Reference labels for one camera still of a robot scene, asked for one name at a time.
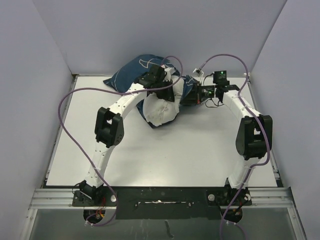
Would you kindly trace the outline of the white pillow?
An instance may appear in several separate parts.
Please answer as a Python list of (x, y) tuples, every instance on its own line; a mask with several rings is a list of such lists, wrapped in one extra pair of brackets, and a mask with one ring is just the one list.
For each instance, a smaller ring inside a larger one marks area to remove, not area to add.
[[(152, 127), (156, 128), (165, 124), (169, 124), (175, 120), (180, 112), (180, 101), (183, 99), (185, 90), (185, 80), (182, 76), (171, 76), (173, 82), (169, 86), (155, 88), (156, 83), (162, 82), (165, 77), (165, 70), (161, 65), (153, 65), (139, 80), (139, 84), (147, 89), (146, 98), (138, 105), (138, 111), (144, 120)], [(174, 102), (159, 99), (155, 91), (164, 90), (173, 87)]]

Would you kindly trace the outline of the dark blue embroidered pillowcase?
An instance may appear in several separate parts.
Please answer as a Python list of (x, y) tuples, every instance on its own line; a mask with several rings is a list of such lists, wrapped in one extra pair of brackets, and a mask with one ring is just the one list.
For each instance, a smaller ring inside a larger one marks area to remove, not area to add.
[[(105, 85), (113, 88), (117, 92), (125, 93), (128, 91), (134, 80), (145, 72), (148, 72), (153, 65), (166, 65), (167, 67), (175, 67), (174, 74), (176, 76), (180, 75), (177, 67), (174, 66), (168, 59), (163, 60), (163, 57), (153, 54), (142, 54), (128, 62), (111, 78), (106, 79), (103, 82)], [(193, 85), (198, 81), (189, 75), (183, 75), (182, 77), (184, 79), (184, 98), (193, 88)]]

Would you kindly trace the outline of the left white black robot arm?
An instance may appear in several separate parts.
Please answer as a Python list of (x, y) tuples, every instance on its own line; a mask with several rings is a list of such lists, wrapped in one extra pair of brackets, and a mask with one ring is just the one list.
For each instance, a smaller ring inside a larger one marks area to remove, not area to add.
[(120, 144), (125, 135), (124, 119), (129, 112), (154, 89), (160, 88), (158, 96), (173, 100), (172, 88), (166, 88), (173, 82), (166, 80), (168, 73), (164, 66), (153, 65), (149, 71), (137, 77), (128, 90), (108, 108), (97, 111), (94, 133), (95, 150), (87, 176), (79, 184), (84, 200), (95, 206), (100, 203), (103, 191), (103, 177), (114, 148)]

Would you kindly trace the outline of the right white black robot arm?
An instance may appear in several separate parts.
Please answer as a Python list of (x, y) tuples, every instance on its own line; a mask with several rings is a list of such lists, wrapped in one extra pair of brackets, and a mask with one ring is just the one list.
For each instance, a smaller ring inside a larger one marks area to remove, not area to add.
[(215, 71), (212, 85), (194, 83), (190, 92), (181, 100), (183, 106), (199, 105), (207, 100), (217, 98), (227, 107), (239, 122), (235, 147), (242, 157), (227, 178), (230, 186), (222, 192), (223, 200), (230, 205), (241, 198), (239, 189), (248, 186), (253, 169), (259, 161), (270, 153), (272, 148), (273, 120), (255, 110), (239, 93), (240, 88), (230, 84), (225, 70)]

